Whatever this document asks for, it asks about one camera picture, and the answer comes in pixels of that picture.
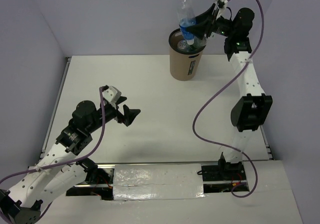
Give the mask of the green label clear bottle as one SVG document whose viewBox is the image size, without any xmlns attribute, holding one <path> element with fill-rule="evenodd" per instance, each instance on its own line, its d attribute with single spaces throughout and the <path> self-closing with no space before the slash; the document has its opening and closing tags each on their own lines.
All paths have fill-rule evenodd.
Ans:
<svg viewBox="0 0 320 224">
<path fill-rule="evenodd" d="M 208 40 L 213 39 L 215 36 L 214 33 L 212 33 L 210 36 L 204 36 L 203 38 L 199 38 L 197 36 L 194 37 L 194 43 L 190 46 L 190 49 L 192 51 L 204 48 L 207 45 Z"/>
</svg>

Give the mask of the blue label bottle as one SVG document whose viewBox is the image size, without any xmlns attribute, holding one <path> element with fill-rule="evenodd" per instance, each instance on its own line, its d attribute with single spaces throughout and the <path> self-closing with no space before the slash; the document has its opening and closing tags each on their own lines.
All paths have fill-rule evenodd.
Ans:
<svg viewBox="0 0 320 224">
<path fill-rule="evenodd" d="M 189 46 L 195 42 L 195 36 L 187 31 L 188 27 L 196 24 L 196 17 L 191 0 L 179 0 L 177 6 L 178 24 L 183 38 Z"/>
<path fill-rule="evenodd" d="M 184 52 L 184 53 L 188 53 L 190 52 L 190 46 L 188 45 L 187 41 L 186 40 L 180 40 L 178 43 L 177 43 L 177 49 L 181 52 Z"/>
</svg>

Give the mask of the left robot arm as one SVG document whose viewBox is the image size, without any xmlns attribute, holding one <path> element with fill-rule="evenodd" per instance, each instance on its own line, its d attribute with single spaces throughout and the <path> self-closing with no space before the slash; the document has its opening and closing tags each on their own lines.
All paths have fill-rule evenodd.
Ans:
<svg viewBox="0 0 320 224">
<path fill-rule="evenodd" d="M 73 186 L 98 180 L 98 165 L 86 154 L 79 154 L 92 141 L 92 133 L 105 130 L 106 123 L 115 120 L 130 126 L 140 109 L 119 104 L 126 97 L 101 97 L 100 108 L 90 100 L 77 104 L 68 125 L 56 138 L 55 144 L 38 164 L 21 171 L 22 179 L 0 191 L 0 216 L 8 224 L 35 224 L 52 202 Z"/>
</svg>

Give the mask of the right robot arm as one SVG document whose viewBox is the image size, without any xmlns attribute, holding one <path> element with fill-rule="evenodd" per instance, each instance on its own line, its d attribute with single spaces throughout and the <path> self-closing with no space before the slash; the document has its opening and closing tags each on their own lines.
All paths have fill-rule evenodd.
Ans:
<svg viewBox="0 0 320 224">
<path fill-rule="evenodd" d="M 235 128 L 231 144 L 219 143 L 223 148 L 215 165 L 204 165 L 197 172 L 203 181 L 242 181 L 245 177 L 243 159 L 247 158 L 245 150 L 259 127 L 265 123 L 273 104 L 271 95 L 267 95 L 260 85 L 253 64 L 253 55 L 249 32 L 253 26 L 255 13 L 247 8 L 241 8 L 233 19 L 226 19 L 217 10 L 212 14 L 205 12 L 200 18 L 208 17 L 212 24 L 209 32 L 225 36 L 224 52 L 236 76 L 222 87 L 221 94 L 232 83 L 237 82 L 239 100 L 230 112 L 230 121 Z"/>
</svg>

